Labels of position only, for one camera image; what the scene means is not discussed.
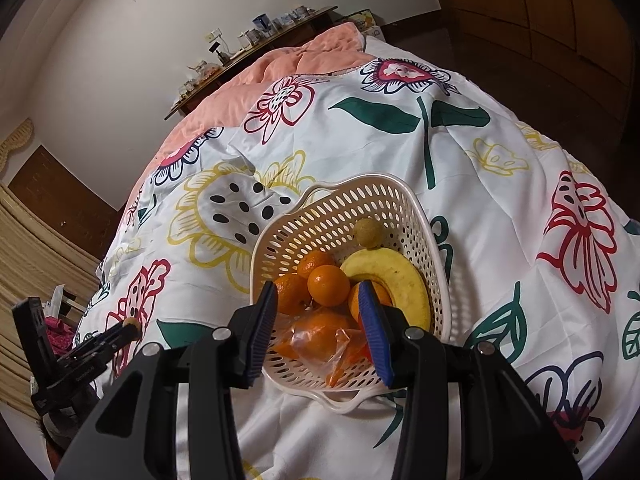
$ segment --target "bed sheet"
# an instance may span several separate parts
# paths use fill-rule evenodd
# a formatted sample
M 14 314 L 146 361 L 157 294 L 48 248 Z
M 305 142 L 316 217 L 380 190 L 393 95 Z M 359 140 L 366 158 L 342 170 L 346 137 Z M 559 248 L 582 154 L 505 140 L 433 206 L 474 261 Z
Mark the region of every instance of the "bed sheet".
M 204 124 L 145 179 L 76 336 L 77 344 L 126 316 L 142 324 L 142 340 L 116 356 L 98 393 L 143 344 L 187 344 L 247 304 L 257 236 L 312 182 L 372 171 L 406 181 L 431 220 L 452 342 L 497 344 L 588 476 L 594 453 L 612 442 L 604 436 L 623 427 L 638 378 L 640 236 L 558 143 L 464 76 L 397 50 L 338 75 L 274 82 L 240 126 Z M 186 392 L 180 478 L 188 478 Z M 232 399 L 248 478 L 391 476 L 402 392 L 349 415 L 267 381 Z M 450 478 L 459 473 L 455 405 L 452 391 Z

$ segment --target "pink blanket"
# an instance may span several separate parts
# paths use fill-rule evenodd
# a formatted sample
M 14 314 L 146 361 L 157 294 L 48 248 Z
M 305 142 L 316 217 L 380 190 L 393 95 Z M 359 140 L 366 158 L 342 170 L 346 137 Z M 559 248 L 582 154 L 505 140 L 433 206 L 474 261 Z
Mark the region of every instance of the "pink blanket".
M 363 52 L 362 35 L 353 23 L 330 28 L 297 47 L 271 50 L 186 116 L 160 146 L 131 191 L 125 210 L 134 201 L 147 175 L 173 152 L 214 126 L 239 126 L 245 115 L 274 81 L 293 74 L 326 74 L 355 68 L 371 61 Z

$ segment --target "plastic bag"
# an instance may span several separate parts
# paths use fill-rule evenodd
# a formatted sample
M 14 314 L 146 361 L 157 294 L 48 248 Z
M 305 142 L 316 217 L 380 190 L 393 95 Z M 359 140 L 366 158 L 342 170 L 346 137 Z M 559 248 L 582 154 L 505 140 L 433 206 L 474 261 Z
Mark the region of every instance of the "plastic bag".
M 288 321 L 280 319 L 272 349 L 302 362 L 331 387 L 365 356 L 366 338 L 351 316 L 318 308 Z

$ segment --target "pink cloth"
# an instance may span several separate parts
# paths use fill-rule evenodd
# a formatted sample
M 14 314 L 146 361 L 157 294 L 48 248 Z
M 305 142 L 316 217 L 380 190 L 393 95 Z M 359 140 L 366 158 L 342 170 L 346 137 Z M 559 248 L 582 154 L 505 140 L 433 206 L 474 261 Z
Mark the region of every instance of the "pink cloth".
M 69 352 L 74 340 L 74 330 L 57 317 L 47 316 L 44 322 L 47 325 L 47 339 L 53 353 L 64 355 Z
M 373 56 L 363 51 L 362 35 L 353 23 L 330 28 L 303 46 L 277 48 L 242 70 L 180 121 L 160 146 L 133 187 L 125 210 L 143 180 L 187 142 L 214 126 L 239 126 L 251 106 L 274 81 L 293 74 L 327 74 L 364 65 Z

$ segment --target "dark floor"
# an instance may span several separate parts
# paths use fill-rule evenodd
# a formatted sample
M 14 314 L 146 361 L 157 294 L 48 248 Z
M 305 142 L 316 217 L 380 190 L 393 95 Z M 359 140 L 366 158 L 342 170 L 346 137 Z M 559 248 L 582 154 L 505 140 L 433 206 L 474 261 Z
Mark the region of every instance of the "dark floor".
M 451 36 L 446 29 L 395 46 L 465 75 L 521 121 L 560 142 L 629 216 L 640 218 L 640 164 L 635 153 L 619 149 L 622 124 L 566 79 L 497 44 L 466 34 Z

